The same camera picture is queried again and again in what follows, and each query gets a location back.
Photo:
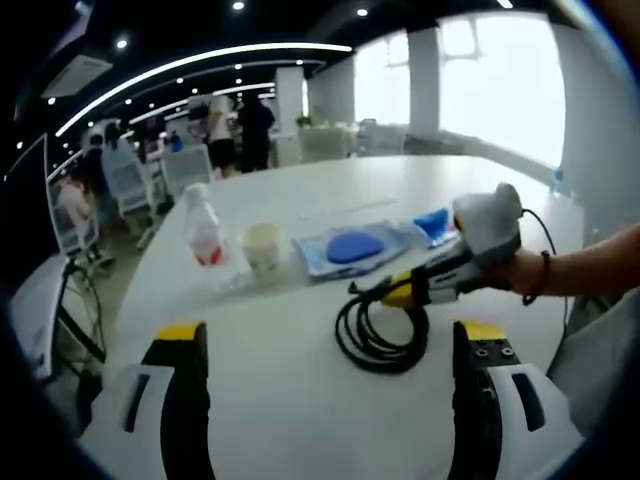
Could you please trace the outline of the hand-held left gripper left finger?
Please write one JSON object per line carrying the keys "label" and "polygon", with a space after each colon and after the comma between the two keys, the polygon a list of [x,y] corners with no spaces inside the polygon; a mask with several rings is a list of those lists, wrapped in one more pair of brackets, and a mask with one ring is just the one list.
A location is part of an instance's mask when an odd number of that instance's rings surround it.
{"label": "hand-held left gripper left finger", "polygon": [[79,439],[109,479],[213,479],[207,329],[161,329],[95,398]]}

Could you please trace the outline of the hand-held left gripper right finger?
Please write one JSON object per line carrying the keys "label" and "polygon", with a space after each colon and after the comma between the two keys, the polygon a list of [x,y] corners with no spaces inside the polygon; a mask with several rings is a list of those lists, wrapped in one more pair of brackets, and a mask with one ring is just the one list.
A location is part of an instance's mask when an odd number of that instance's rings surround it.
{"label": "hand-held left gripper right finger", "polygon": [[454,479],[546,479],[580,445],[569,403],[506,334],[453,324]]}

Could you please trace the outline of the person's right hand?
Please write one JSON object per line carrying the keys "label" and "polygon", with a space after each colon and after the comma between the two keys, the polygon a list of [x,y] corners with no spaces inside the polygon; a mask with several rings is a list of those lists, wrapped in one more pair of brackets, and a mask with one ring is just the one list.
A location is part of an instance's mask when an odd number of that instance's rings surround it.
{"label": "person's right hand", "polygon": [[512,290],[520,295],[534,295],[543,276],[546,257],[520,249],[505,266],[504,274]]}

